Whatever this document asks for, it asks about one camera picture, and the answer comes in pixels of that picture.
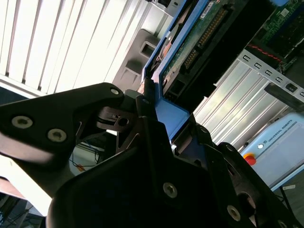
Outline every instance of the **metal bracket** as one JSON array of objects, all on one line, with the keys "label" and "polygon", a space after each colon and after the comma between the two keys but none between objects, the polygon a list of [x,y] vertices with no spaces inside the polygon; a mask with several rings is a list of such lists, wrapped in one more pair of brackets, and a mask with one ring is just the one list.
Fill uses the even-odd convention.
[{"label": "metal bracket", "polygon": [[[304,89],[302,87],[294,83],[286,76],[277,72],[277,70],[273,69],[270,65],[266,64],[265,62],[251,54],[249,51],[244,49],[237,59],[245,65],[249,66],[252,70],[256,71],[259,75],[263,76],[270,82],[279,86],[287,93],[291,94],[298,100],[304,102]],[[289,84],[296,86],[297,89],[294,92],[291,92],[287,89]]]}]

